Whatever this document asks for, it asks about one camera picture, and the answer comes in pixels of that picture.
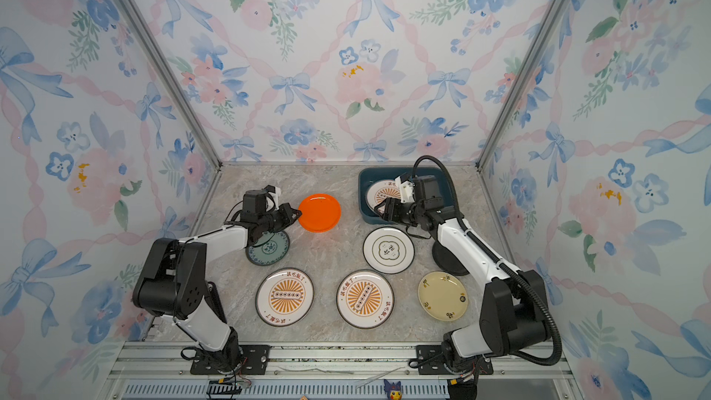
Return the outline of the orange sunburst plate top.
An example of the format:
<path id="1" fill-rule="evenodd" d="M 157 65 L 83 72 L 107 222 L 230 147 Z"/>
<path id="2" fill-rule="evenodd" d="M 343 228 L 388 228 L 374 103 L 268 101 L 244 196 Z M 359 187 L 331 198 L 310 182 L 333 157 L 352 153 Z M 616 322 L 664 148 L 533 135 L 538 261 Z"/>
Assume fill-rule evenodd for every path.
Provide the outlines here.
<path id="1" fill-rule="evenodd" d="M 366 203 L 371 211 L 377 216 L 380 216 L 384 211 L 384 207 L 377 209 L 377 206 L 381 205 L 381 203 L 388 198 L 400 200 L 400 194 L 398 192 L 397 185 L 395 184 L 395 180 L 376 181 L 376 183 L 368 187 L 366 192 Z"/>

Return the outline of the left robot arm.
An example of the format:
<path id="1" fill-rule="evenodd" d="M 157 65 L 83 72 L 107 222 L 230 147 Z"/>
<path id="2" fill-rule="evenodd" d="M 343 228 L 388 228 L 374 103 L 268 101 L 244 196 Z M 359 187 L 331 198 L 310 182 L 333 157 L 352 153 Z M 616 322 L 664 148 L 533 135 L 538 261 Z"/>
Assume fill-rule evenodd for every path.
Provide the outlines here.
<path id="1" fill-rule="evenodd" d="M 155 317 L 171 318 L 201 351 L 235 355 L 238 334 L 207 281 L 207 263 L 259 244 L 266 234 L 294 225 L 302 212 L 280 203 L 281 189 L 247 191 L 218 229 L 181 239 L 162 237 L 151 245 L 133 288 L 133 305 Z"/>

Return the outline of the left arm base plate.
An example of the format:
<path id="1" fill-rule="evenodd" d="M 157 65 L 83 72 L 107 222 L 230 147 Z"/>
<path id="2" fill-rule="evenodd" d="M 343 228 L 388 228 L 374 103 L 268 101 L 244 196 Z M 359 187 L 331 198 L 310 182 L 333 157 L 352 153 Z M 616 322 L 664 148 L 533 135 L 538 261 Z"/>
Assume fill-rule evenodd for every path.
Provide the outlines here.
<path id="1" fill-rule="evenodd" d="M 191 375 L 264 375 L 270 350 L 267 344 L 242 344 L 216 352 L 188 346 L 181 350 L 181 357 L 191 363 Z"/>

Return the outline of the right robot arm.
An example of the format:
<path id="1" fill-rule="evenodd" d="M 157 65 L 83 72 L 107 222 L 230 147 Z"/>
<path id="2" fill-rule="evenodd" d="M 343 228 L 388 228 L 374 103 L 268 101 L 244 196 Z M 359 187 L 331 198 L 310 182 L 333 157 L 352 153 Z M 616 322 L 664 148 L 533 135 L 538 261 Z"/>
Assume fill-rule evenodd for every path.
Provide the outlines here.
<path id="1" fill-rule="evenodd" d="M 562 338 L 549 310 L 543 278 L 523 271 L 485 242 L 458 208 L 444 203 L 434 176 L 395 179 L 400 196 L 377 205 L 381 217 L 427 231 L 462 264 L 481 287 L 479 318 L 446 333 L 444 365 L 462 373 L 482 359 L 514 356 L 538 366 L 559 363 Z"/>

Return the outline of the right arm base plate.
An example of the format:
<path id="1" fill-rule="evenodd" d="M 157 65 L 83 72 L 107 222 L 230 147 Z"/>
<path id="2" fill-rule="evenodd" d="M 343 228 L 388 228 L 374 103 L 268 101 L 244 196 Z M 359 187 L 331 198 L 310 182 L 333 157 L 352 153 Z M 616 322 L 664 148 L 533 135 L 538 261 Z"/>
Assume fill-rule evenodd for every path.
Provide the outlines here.
<path id="1" fill-rule="evenodd" d="M 474 371 L 474 362 L 465 363 L 461 370 L 453 370 L 445 362 L 440 344 L 417 344 L 416 357 L 410 359 L 407 368 L 416 370 L 420 375 L 447 375 L 464 378 Z"/>

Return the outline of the orange plastic plate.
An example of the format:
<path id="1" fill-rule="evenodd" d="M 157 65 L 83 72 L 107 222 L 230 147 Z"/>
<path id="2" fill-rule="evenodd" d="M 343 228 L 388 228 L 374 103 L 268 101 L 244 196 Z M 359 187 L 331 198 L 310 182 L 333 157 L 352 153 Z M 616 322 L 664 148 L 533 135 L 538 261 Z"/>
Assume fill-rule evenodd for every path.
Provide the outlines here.
<path id="1" fill-rule="evenodd" d="M 339 222 L 342 209 L 338 200 L 330 194 L 313 194 L 306 197 L 298 209 L 302 212 L 298 222 L 311 233 L 326 233 Z"/>

